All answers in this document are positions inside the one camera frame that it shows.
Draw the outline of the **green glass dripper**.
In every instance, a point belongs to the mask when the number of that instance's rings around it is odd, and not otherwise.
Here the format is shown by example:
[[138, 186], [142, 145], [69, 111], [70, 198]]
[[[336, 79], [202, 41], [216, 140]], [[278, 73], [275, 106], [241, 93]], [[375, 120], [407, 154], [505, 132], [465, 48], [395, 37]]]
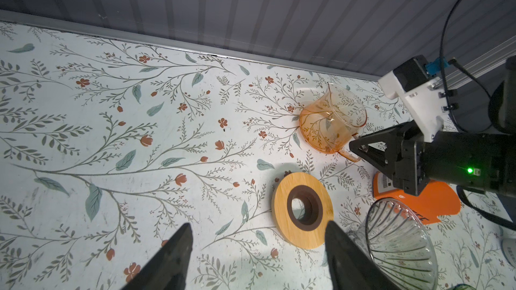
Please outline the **green glass dripper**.
[[473, 286], [467, 284], [458, 284], [448, 290], [476, 290]]

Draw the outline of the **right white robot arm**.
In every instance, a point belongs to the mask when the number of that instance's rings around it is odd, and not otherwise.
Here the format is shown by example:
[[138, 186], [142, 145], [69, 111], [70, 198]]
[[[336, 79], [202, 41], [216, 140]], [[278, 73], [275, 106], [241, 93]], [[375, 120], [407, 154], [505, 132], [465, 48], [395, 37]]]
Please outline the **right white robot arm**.
[[515, 197], [515, 57], [489, 101], [496, 134], [444, 131], [450, 94], [432, 89], [432, 67], [419, 55], [379, 80], [385, 96], [401, 98], [413, 119], [353, 140], [350, 150], [409, 195], [441, 181], [455, 185], [461, 198], [467, 191]]

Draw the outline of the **orange glass carafe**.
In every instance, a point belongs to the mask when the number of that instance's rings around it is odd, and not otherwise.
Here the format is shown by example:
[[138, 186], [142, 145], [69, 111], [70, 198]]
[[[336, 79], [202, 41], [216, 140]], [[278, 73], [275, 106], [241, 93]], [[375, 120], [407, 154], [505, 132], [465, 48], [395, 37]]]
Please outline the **orange glass carafe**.
[[358, 162], [361, 158], [351, 153], [349, 143], [359, 138], [367, 121], [366, 108], [357, 95], [327, 83], [326, 92], [301, 111], [299, 128], [305, 141], [319, 152]]

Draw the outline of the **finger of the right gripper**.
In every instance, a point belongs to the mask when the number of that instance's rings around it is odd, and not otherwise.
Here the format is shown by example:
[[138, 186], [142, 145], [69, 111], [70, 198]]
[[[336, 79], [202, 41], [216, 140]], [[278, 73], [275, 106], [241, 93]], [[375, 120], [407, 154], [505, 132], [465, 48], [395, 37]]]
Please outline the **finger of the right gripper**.
[[375, 167], [394, 167], [403, 142], [415, 133], [415, 122], [405, 122], [367, 134], [349, 143], [352, 153]]

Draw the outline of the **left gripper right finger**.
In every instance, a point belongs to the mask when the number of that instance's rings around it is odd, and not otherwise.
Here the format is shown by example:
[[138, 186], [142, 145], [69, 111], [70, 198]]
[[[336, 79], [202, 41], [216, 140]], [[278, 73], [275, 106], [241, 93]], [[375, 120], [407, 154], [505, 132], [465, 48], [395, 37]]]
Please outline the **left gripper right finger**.
[[325, 252], [333, 289], [398, 288], [334, 221], [325, 230]]

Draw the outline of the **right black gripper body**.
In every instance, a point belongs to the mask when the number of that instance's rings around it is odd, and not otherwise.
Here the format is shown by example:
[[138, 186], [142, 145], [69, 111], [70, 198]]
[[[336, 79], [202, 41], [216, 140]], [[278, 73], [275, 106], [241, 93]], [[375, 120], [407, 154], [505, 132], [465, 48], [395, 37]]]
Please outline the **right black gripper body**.
[[415, 122], [396, 133], [396, 187], [418, 196], [430, 181], [515, 197], [515, 136], [439, 131], [425, 142]]

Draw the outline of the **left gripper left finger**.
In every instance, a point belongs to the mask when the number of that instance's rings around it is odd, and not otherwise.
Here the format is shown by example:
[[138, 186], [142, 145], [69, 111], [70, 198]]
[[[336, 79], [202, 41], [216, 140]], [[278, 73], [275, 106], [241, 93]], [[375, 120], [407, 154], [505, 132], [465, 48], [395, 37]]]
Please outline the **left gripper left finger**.
[[122, 289], [185, 289], [193, 240], [191, 225], [183, 224]]

